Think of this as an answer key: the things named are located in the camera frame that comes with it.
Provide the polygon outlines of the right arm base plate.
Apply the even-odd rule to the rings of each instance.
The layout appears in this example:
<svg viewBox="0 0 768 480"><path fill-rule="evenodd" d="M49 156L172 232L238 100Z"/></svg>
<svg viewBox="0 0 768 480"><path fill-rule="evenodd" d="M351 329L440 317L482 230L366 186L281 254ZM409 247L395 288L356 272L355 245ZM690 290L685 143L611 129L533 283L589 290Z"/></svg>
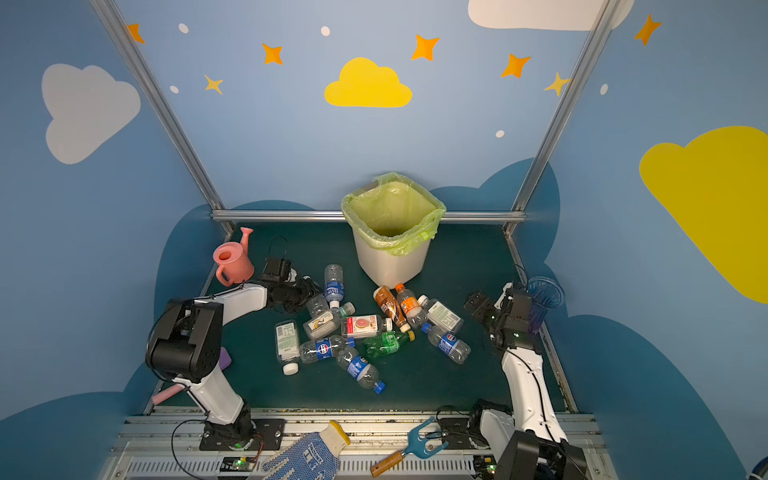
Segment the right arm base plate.
<svg viewBox="0 0 768 480"><path fill-rule="evenodd" d="M460 417L440 418L437 420L443 443L448 443L447 450L481 450L485 448L482 440L471 435L467 419Z"/></svg>

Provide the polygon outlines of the clear bottle green cap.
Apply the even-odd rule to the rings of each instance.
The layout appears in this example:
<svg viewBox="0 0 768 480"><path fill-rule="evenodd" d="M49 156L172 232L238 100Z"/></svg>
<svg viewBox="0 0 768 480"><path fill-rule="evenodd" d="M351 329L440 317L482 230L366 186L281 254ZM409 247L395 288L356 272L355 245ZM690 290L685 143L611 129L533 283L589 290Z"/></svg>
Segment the clear bottle green cap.
<svg viewBox="0 0 768 480"><path fill-rule="evenodd" d="M318 316L304 323L305 333L311 340L330 336L349 316L355 313L355 306L347 302L338 308L325 308Z"/></svg>

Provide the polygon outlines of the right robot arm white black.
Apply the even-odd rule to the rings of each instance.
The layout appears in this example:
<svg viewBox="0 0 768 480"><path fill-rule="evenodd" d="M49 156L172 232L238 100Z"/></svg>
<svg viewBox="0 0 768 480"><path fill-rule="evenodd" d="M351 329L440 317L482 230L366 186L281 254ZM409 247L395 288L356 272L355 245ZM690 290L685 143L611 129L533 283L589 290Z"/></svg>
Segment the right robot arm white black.
<svg viewBox="0 0 768 480"><path fill-rule="evenodd" d="M468 295L465 310L502 353L511 405L478 400L467 429L493 455L487 479L588 479L585 454L568 440L547 390L543 357L529 332L531 306L531 297L512 284L496 301L482 291Z"/></svg>

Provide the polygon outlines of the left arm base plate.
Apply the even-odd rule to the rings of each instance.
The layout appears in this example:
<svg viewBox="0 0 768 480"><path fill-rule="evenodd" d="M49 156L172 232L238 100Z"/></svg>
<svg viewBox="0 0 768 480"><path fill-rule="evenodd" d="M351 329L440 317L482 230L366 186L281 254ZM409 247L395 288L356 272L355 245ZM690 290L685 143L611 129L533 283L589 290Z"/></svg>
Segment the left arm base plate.
<svg viewBox="0 0 768 480"><path fill-rule="evenodd" d="M277 451L281 448L286 421L280 418L241 419L218 425L206 421L201 451Z"/></svg>

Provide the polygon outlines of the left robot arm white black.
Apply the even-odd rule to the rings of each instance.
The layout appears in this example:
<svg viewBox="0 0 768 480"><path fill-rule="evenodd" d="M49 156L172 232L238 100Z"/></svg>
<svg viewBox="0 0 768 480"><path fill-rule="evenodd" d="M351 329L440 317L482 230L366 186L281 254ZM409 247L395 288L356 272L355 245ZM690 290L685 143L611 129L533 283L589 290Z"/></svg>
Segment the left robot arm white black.
<svg viewBox="0 0 768 480"><path fill-rule="evenodd" d="M168 303L149 335L145 363L163 381L181 385L204 411L202 447L247 450L255 438L250 407L219 365L223 327L265 308L296 312L319 292L316 282L304 276L282 283L245 282Z"/></svg>

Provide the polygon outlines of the clear bottle blue label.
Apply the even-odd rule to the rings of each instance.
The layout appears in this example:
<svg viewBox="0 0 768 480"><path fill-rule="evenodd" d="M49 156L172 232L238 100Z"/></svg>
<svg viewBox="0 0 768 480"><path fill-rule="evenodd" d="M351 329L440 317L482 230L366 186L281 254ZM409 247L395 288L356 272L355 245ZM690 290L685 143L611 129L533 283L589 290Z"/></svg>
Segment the clear bottle blue label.
<svg viewBox="0 0 768 480"><path fill-rule="evenodd" d="M329 264L324 270L324 296L331 309L338 309L344 299L343 268Z"/></svg>

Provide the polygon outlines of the clear bottle white cap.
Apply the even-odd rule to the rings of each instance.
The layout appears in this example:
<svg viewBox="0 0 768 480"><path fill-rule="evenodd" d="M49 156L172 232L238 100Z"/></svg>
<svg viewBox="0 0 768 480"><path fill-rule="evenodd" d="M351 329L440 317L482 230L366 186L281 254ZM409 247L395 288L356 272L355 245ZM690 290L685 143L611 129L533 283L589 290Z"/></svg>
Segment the clear bottle white cap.
<svg viewBox="0 0 768 480"><path fill-rule="evenodd" d="M329 304L323 294L317 294L310 298L306 303L306 308L311 319L321 317L330 310Z"/></svg>

